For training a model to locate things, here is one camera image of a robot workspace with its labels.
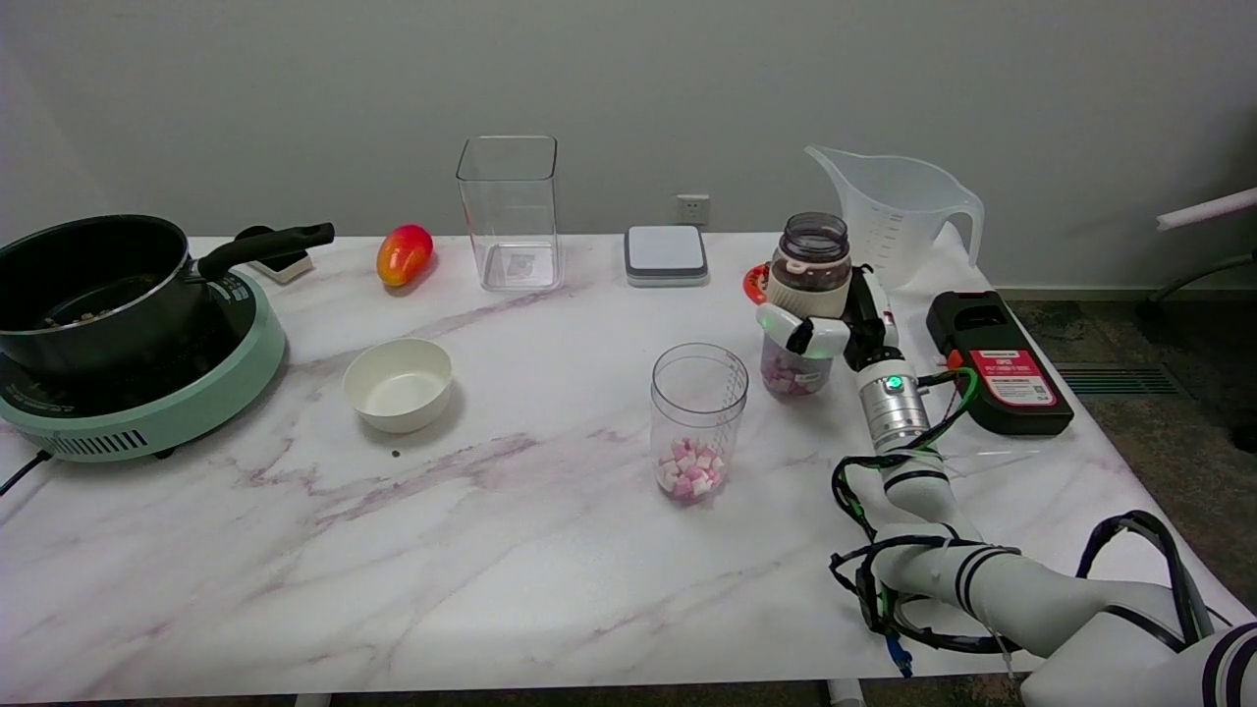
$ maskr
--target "jar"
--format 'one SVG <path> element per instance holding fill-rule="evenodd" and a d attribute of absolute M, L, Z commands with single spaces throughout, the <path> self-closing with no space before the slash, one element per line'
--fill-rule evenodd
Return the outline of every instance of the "jar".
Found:
<path fill-rule="evenodd" d="M 850 283 L 847 224 L 821 211 L 791 216 L 769 263 L 768 301 L 798 317 L 838 318 Z"/>
<path fill-rule="evenodd" d="M 664 352 L 651 372 L 651 465 L 659 487 L 689 504 L 719 491 L 747 406 L 747 366 L 710 343 Z"/>
<path fill-rule="evenodd" d="M 759 375 L 764 387 L 777 395 L 812 395 L 830 381 L 833 359 L 804 359 L 787 351 L 767 333 L 759 352 Z"/>

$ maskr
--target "mint green induction cooker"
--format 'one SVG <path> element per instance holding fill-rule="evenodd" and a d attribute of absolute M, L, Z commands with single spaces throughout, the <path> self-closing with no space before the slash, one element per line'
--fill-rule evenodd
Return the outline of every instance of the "mint green induction cooker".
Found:
<path fill-rule="evenodd" d="M 0 356 L 0 418 L 57 459 L 114 462 L 211 431 L 255 400 L 279 370 L 284 331 L 261 287 L 235 270 L 210 283 L 197 335 L 143 371 L 55 385 Z"/>

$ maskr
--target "plastic pitcher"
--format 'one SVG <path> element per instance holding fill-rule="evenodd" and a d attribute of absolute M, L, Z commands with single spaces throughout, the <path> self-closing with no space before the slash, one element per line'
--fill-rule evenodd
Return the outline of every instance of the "plastic pitcher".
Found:
<path fill-rule="evenodd" d="M 884 287 L 899 287 L 916 274 L 953 214 L 973 219 L 969 264 L 977 264 L 985 211 L 982 200 L 947 171 L 911 157 L 856 155 L 820 145 L 808 145 L 806 152 L 838 190 L 852 264 L 872 265 Z"/>

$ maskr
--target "white bowl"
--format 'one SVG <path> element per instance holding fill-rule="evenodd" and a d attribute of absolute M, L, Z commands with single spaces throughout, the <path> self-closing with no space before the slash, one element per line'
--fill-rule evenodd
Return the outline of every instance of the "white bowl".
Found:
<path fill-rule="evenodd" d="M 349 364 L 341 387 L 371 426 L 415 431 L 441 416 L 450 401 L 453 366 L 444 348 L 422 338 L 395 338 Z"/>

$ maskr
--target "white table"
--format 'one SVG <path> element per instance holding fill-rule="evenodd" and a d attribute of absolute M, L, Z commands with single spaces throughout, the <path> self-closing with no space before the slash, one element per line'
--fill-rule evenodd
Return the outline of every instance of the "white table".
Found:
<path fill-rule="evenodd" d="M 395 297 L 377 243 L 342 239 L 266 283 L 289 359 L 260 405 L 166 460 L 50 462 L 0 499 L 0 701 L 897 674 L 826 570 L 864 543 L 828 492 L 840 457 L 871 452 L 852 375 L 791 405 L 758 384 L 740 278 L 772 234 L 709 234 L 711 283 L 656 291 L 626 284 L 618 237 L 564 237 L 567 286 L 542 294 L 481 291 L 466 242 L 439 239 L 436 269 Z M 945 231 L 891 297 L 920 370 L 936 366 L 931 297 L 988 287 Z M 354 419 L 341 374 L 407 335 L 449 350 L 458 389 L 435 426 L 390 438 Z M 651 365 L 685 341 L 730 348 L 754 380 L 729 486 L 679 509 L 646 434 Z M 940 445 L 985 537 L 1065 572 L 1097 521 L 1156 511 L 1068 398 L 1056 439 L 965 419 Z M 936 420 L 947 398 L 926 400 Z M 0 469 L 33 453 L 0 426 Z M 1217 610 L 1251 618 L 1184 555 Z M 1163 574 L 1126 537 L 1096 567 Z M 1003 669 L 910 648 L 918 674 Z"/>

